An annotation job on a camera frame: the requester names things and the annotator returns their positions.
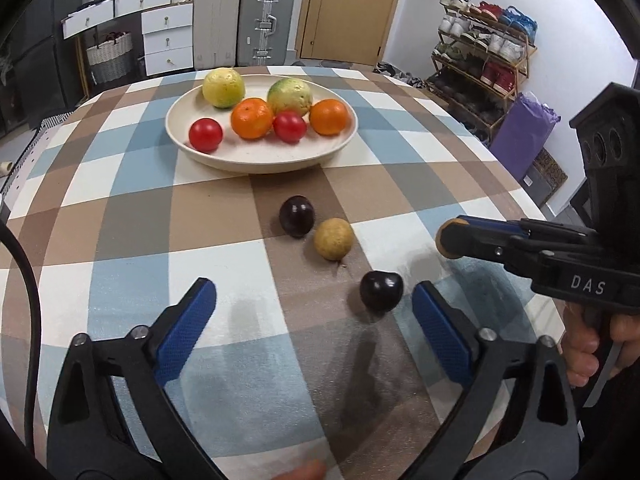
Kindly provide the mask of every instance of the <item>blue sneaker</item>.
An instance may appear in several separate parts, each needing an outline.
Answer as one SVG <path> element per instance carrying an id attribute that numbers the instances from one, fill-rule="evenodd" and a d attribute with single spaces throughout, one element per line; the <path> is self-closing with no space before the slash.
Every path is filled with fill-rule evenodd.
<path id="1" fill-rule="evenodd" d="M 532 20 L 526 14 L 523 14 L 514 6 L 509 6 L 504 9 L 499 19 L 500 23 L 513 27 L 516 30 L 524 32 L 529 37 L 529 44 L 534 44 L 536 41 L 536 33 L 538 31 L 538 24 L 535 20 Z"/>

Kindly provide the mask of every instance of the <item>fruit plate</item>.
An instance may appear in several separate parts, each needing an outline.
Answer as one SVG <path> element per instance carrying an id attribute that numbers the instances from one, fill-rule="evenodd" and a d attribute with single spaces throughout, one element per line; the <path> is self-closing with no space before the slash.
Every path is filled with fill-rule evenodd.
<path id="1" fill-rule="evenodd" d="M 266 74 L 242 76 L 246 88 L 245 97 L 266 100 L 271 85 L 283 78 L 284 76 Z M 308 125 L 306 116 L 306 136 L 297 144 L 283 142 L 273 131 L 259 140 L 244 140 L 231 129 L 231 109 L 221 110 L 211 106 L 202 96 L 201 86 L 178 98 L 167 112 L 164 127 L 171 140 L 186 155 L 219 170 L 237 173 L 282 173 L 307 168 L 335 155 L 358 131 L 358 117 L 347 101 L 323 86 L 311 81 L 307 81 L 307 84 L 311 88 L 314 103 L 323 99 L 338 99 L 347 107 L 351 116 L 351 123 L 347 129 L 336 136 L 320 136 Z M 224 131 L 222 142 L 211 154 L 198 152 L 188 144 L 190 126 L 202 117 L 215 119 Z"/>

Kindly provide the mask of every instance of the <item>finger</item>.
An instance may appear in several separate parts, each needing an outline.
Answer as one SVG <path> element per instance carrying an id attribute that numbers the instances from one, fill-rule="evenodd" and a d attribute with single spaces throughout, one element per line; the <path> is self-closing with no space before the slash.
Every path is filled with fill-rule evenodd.
<path id="1" fill-rule="evenodd" d="M 628 341 L 622 345 L 616 361 L 616 368 L 623 370 L 635 363 L 640 357 L 640 340 Z"/>
<path id="2" fill-rule="evenodd" d="M 580 352 L 571 346 L 562 348 L 562 356 L 566 361 L 566 366 L 572 372 L 585 377 L 591 377 L 598 371 L 598 360 L 595 356 Z"/>
<path id="3" fill-rule="evenodd" d="M 588 377 L 585 377 L 584 375 L 577 374 L 572 370 L 567 370 L 566 376 L 569 379 L 569 384 L 571 386 L 576 386 L 578 388 L 586 386 L 587 383 L 589 382 L 589 378 Z"/>
<path id="4" fill-rule="evenodd" d="M 594 353 L 598 349 L 600 338 L 598 333 L 591 327 L 586 326 L 582 319 L 582 308 L 575 303 L 569 304 L 562 316 L 566 333 L 562 338 L 562 348 L 565 344 L 572 346 L 576 350 Z"/>
<path id="5" fill-rule="evenodd" d="M 611 317 L 611 338 L 616 342 L 640 339 L 640 318 L 616 314 Z"/>
<path id="6" fill-rule="evenodd" d="M 290 473 L 276 476 L 273 480 L 322 480 L 325 474 L 326 465 L 324 462 L 312 460 Z"/>

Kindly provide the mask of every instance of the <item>blue gripper pad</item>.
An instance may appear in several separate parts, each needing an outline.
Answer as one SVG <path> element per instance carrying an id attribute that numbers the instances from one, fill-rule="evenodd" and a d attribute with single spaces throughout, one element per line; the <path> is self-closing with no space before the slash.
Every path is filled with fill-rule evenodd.
<path id="1" fill-rule="evenodd" d="M 154 374 L 162 387 L 180 376 L 185 362 L 216 308 L 216 286 L 210 280 L 200 278 L 180 303 L 171 308 L 183 308 L 183 311 L 156 353 Z"/>
<path id="2" fill-rule="evenodd" d="M 447 377 L 463 388 L 473 379 L 471 350 L 440 309 L 431 294 L 419 283 L 412 294 L 415 319 L 435 352 Z"/>
<path id="3" fill-rule="evenodd" d="M 458 216 L 461 220 L 465 220 L 469 225 L 473 227 L 479 227 L 483 229 L 491 229 L 493 231 L 502 231 L 505 233 L 513 234 L 528 238 L 525 232 L 519 227 L 519 225 L 504 222 L 501 220 L 491 220 L 489 218 L 478 218 L 477 216 Z"/>

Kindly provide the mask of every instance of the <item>orange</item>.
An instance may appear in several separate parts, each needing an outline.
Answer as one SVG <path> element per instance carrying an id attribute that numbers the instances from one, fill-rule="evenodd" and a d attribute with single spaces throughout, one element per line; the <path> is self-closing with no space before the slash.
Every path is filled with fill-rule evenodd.
<path id="1" fill-rule="evenodd" d="M 309 123 L 320 135 L 337 135 L 350 123 L 347 107 L 338 99 L 324 99 L 311 107 Z"/>
<path id="2" fill-rule="evenodd" d="M 259 97 L 240 101 L 231 112 L 231 128 L 243 139 L 260 139 L 271 129 L 273 113 Z"/>

